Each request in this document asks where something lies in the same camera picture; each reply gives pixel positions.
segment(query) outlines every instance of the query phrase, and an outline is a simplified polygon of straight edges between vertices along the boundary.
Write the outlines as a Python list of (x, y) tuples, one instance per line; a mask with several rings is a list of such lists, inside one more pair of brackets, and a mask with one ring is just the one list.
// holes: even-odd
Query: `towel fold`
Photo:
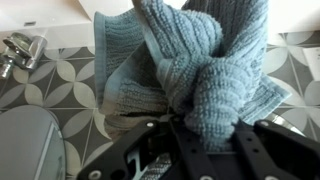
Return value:
[(252, 124), (289, 96), (261, 72), (267, 0), (189, 0), (186, 11), (133, 3), (120, 16), (95, 15), (98, 105), (109, 124), (128, 128), (170, 106), (207, 151), (226, 151), (239, 119)]

